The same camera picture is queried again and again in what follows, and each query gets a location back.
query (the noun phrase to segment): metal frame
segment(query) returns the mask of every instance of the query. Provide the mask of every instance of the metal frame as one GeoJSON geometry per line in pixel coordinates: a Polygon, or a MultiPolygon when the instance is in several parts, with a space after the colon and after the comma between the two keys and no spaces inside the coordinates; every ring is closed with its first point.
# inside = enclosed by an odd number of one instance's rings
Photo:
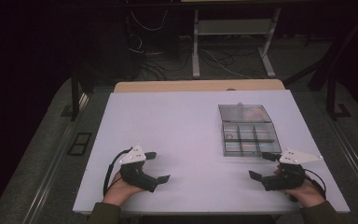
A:
{"type": "MultiPolygon", "coordinates": [[[[281,8],[277,7],[274,10],[274,14],[269,22],[268,29],[266,32],[260,31],[257,32],[259,35],[266,35],[266,42],[262,48],[259,49],[259,55],[262,63],[264,64],[264,68],[266,69],[268,77],[276,77],[274,69],[272,68],[271,62],[269,61],[269,56],[267,55],[269,51],[269,46],[271,44],[272,37],[274,36],[274,31],[278,23],[279,15],[281,13],[281,8]]],[[[199,11],[195,9],[194,12],[194,36],[193,36],[193,78],[198,79],[200,78],[200,60],[199,60],[199,46],[198,46],[198,38],[200,35],[200,21],[199,21],[199,11]]],[[[246,31],[240,32],[242,35],[254,35],[255,33],[247,33],[246,31]]],[[[239,33],[232,34],[230,32],[223,33],[221,35],[238,35],[239,33]]],[[[214,33],[205,33],[203,32],[202,35],[216,35],[214,33]]]]}

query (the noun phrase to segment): dark background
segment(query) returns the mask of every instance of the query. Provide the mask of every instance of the dark background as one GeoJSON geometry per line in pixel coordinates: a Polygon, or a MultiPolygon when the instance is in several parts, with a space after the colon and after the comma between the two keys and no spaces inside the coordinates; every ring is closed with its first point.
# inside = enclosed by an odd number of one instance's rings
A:
{"type": "MultiPolygon", "coordinates": [[[[173,13],[175,19],[169,19],[168,26],[179,25],[181,28],[174,35],[188,32],[189,23],[191,27],[192,22],[192,19],[188,18],[188,15],[192,14],[191,11],[173,13]]],[[[71,72],[83,74],[82,84],[89,91],[92,91],[93,85],[99,79],[110,84],[131,79],[123,75],[107,77],[103,74],[103,71],[109,73],[113,70],[120,73],[116,67],[109,68],[107,63],[103,63],[103,60],[115,60],[117,55],[103,55],[101,52],[102,46],[106,44],[106,39],[101,41],[101,36],[107,37],[106,34],[97,32],[97,37],[87,36],[85,31],[87,27],[96,29],[98,24],[107,25],[116,27],[116,32],[110,33],[113,34],[112,39],[119,38],[124,42],[129,40],[127,36],[127,39],[123,40],[124,37],[120,35],[126,30],[125,26],[122,26],[126,12],[108,15],[106,18],[106,15],[98,10],[61,10],[53,3],[42,0],[0,1],[0,196],[47,112],[54,94],[71,76],[71,72]],[[94,67],[93,72],[88,71],[85,64],[94,67]]],[[[220,12],[220,16],[225,15],[227,13],[220,12]]],[[[358,3],[356,7],[341,4],[324,7],[285,7],[276,35],[331,38],[337,34],[345,34],[344,31],[350,28],[355,18],[358,18],[358,3]]],[[[150,42],[156,38],[154,35],[149,36],[150,42]]],[[[121,72],[135,72],[133,69],[128,70],[128,67],[136,64],[139,59],[134,59],[128,53],[123,55],[126,55],[126,62],[129,65],[121,72]]],[[[334,71],[339,74],[342,83],[347,85],[358,101],[358,35],[349,44],[334,71]]]]}

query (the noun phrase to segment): black cable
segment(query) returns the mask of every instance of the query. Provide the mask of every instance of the black cable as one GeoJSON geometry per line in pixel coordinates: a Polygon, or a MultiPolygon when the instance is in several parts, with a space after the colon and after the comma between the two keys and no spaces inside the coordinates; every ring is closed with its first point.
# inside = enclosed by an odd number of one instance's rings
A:
{"type": "Polygon", "coordinates": [[[158,76],[157,73],[155,73],[154,71],[150,70],[148,67],[141,66],[141,69],[145,70],[147,72],[147,74],[149,74],[149,72],[152,73],[156,77],[157,81],[159,81],[159,76],[158,76]]]}
{"type": "Polygon", "coordinates": [[[106,194],[106,192],[108,191],[108,185],[109,185],[109,179],[110,179],[110,175],[112,174],[113,171],[113,167],[115,166],[116,160],[123,154],[129,153],[132,150],[132,147],[130,149],[124,150],[120,153],[118,153],[118,155],[115,157],[115,159],[112,161],[112,163],[109,165],[109,168],[107,169],[107,173],[106,173],[106,177],[103,183],[103,196],[106,194]]]}
{"type": "Polygon", "coordinates": [[[325,185],[325,183],[324,183],[324,181],[322,180],[322,178],[320,177],[320,176],[318,176],[315,172],[312,172],[311,170],[307,170],[307,169],[304,169],[305,171],[308,171],[308,172],[310,172],[310,173],[312,173],[312,174],[314,174],[314,175],[316,175],[321,181],[322,181],[322,184],[324,185],[324,188],[323,188],[323,191],[324,191],[324,198],[325,198],[325,195],[326,195],[326,192],[327,192],[327,188],[326,188],[326,185],[325,185]]]}

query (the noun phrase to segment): sleeve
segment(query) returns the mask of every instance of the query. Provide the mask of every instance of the sleeve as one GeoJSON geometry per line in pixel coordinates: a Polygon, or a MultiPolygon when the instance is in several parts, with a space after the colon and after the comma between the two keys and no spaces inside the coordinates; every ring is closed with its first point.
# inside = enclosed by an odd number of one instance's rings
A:
{"type": "Polygon", "coordinates": [[[109,203],[96,203],[89,216],[88,224],[118,224],[120,207],[109,203]]]}
{"type": "Polygon", "coordinates": [[[348,224],[328,201],[313,207],[301,208],[300,213],[307,224],[348,224]]]}

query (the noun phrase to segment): white controller part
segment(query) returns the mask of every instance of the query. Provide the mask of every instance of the white controller part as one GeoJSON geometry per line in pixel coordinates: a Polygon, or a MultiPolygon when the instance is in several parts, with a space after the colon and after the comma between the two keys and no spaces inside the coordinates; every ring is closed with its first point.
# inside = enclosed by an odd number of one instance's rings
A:
{"type": "Polygon", "coordinates": [[[137,161],[145,161],[146,155],[140,145],[133,147],[132,150],[127,153],[123,159],[120,160],[120,164],[129,164],[137,161]]]}
{"type": "Polygon", "coordinates": [[[323,156],[316,156],[306,152],[288,149],[282,153],[279,158],[279,162],[288,164],[303,164],[311,161],[322,161],[323,159],[323,156]]]}

